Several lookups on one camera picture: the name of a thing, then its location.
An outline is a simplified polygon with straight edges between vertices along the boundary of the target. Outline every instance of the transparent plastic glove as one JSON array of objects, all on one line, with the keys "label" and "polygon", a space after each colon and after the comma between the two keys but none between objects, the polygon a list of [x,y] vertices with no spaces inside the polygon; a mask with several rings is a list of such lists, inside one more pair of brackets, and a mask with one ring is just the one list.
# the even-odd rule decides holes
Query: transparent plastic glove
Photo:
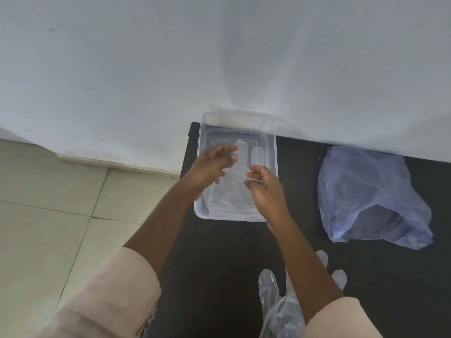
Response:
[{"label": "transparent plastic glove", "polygon": [[[323,250],[319,250],[316,255],[324,267],[327,267],[327,254]],[[294,338],[298,337],[305,327],[301,307],[286,270],[285,277],[286,295],[281,297],[274,274],[269,269],[260,273],[258,292],[263,312],[263,327],[260,338]],[[345,288],[348,278],[344,271],[336,270],[333,272],[332,278],[341,290]]]}]

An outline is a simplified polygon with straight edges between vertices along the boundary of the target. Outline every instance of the tiled floor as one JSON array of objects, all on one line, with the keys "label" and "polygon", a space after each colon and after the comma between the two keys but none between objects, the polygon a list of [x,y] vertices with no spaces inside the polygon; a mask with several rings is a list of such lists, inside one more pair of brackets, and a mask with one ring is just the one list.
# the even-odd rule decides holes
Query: tiled floor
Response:
[{"label": "tiled floor", "polygon": [[176,181],[0,140],[0,337],[40,329]]}]

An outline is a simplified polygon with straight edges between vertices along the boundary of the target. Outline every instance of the black tabletop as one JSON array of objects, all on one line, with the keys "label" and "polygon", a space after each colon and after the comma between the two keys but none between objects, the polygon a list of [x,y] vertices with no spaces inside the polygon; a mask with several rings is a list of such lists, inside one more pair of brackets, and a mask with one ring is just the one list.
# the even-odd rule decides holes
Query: black tabletop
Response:
[{"label": "black tabletop", "polygon": [[[197,155],[189,131],[182,176]],[[432,209],[434,243],[420,250],[385,241],[332,243],[318,209],[317,179],[328,144],[277,137],[279,178],[290,213],[313,249],[343,269],[346,296],[360,300],[388,337],[445,337],[451,329],[451,164],[405,158],[414,189]],[[265,223],[200,219],[190,208],[161,276],[162,295],[148,337],[258,337],[258,276],[274,272],[285,294],[285,265]]]}]

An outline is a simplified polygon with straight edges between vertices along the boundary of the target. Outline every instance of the finger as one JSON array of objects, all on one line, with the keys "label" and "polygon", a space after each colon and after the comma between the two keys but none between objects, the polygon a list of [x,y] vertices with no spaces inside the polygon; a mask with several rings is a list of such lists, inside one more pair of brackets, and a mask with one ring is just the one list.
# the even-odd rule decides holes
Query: finger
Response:
[{"label": "finger", "polygon": [[251,190],[252,194],[254,194],[254,192],[256,192],[258,190],[265,189],[265,187],[263,186],[263,183],[261,181],[256,181],[256,180],[246,179],[245,185],[247,188],[249,188]]},{"label": "finger", "polygon": [[238,156],[234,153],[224,153],[221,158],[215,159],[214,162],[219,170],[225,167],[232,167],[238,160]]},{"label": "finger", "polygon": [[262,176],[261,180],[264,184],[269,184],[277,179],[277,177],[273,175],[273,173],[266,166],[251,165],[249,166],[249,169],[254,173],[260,174]]},{"label": "finger", "polygon": [[236,145],[217,145],[204,149],[202,154],[208,156],[210,159],[214,159],[217,156],[222,156],[226,152],[235,152],[238,150]]},{"label": "finger", "polygon": [[255,180],[259,180],[262,181],[262,175],[260,173],[255,173],[255,172],[247,172],[246,176],[249,179],[255,179]]}]

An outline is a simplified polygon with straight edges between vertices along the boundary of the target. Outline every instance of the plastic container lid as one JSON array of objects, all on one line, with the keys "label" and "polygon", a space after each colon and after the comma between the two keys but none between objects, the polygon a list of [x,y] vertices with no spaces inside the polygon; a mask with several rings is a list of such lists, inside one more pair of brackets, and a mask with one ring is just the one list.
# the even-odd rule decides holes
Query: plastic container lid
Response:
[{"label": "plastic container lid", "polygon": [[246,172],[252,164],[277,170],[276,130],[279,117],[237,110],[218,110],[205,113],[199,131],[198,156],[215,145],[237,145],[238,161],[224,169],[225,176],[205,189],[194,202],[197,216],[205,219],[264,222],[245,187]]}]

